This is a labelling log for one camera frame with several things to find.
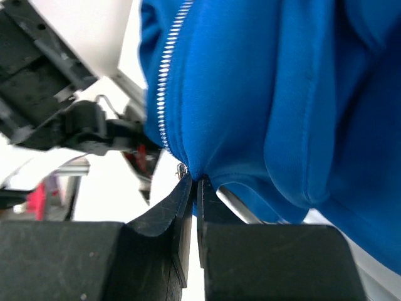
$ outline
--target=robotic arm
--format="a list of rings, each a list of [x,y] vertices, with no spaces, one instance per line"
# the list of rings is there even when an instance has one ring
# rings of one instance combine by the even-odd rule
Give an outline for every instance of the robotic arm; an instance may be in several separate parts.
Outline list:
[[[107,120],[96,101],[75,102],[75,92],[97,78],[27,0],[3,2],[0,45],[0,132],[12,145],[47,152],[0,176],[0,209],[23,203],[44,177],[77,157],[157,148],[141,124]]]

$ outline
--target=metal zipper teeth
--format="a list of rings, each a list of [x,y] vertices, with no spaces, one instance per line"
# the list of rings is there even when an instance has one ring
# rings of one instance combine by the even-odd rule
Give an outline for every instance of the metal zipper teeth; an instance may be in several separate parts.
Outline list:
[[[177,43],[182,25],[187,14],[192,7],[194,0],[184,1],[178,13],[175,15],[174,22],[170,28],[167,41],[163,48],[162,60],[160,62],[159,76],[157,79],[157,118],[159,123],[159,132],[162,138],[164,148],[171,154],[169,140],[167,138],[167,129],[165,122],[165,101],[167,92],[167,79],[170,74],[170,64],[175,45]]]

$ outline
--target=blue hoodie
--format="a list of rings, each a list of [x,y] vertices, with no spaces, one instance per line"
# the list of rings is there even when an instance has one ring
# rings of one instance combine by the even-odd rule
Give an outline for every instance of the blue hoodie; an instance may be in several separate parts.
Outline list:
[[[400,20],[399,0],[143,0],[147,135],[259,218],[316,208],[401,274]]]

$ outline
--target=red object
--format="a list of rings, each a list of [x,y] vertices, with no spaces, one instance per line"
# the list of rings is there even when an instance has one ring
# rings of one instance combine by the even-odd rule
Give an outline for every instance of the red object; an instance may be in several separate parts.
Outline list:
[[[46,204],[46,189],[42,182],[38,188],[28,195],[28,212],[35,213],[36,220],[42,221],[44,219],[44,207]]]

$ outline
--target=black mechanical part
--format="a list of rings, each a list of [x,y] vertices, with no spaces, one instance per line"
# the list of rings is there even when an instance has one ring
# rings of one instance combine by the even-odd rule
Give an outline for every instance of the black mechanical part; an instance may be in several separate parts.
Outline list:
[[[32,149],[54,146],[51,129],[36,129],[96,82],[28,0],[0,9],[0,132]]]
[[[207,301],[366,300],[348,243],[330,226],[244,224],[198,185]]]
[[[25,203],[32,191],[13,191],[0,189],[0,210],[5,210]]]
[[[0,300],[181,299],[192,179],[129,224],[0,222]]]

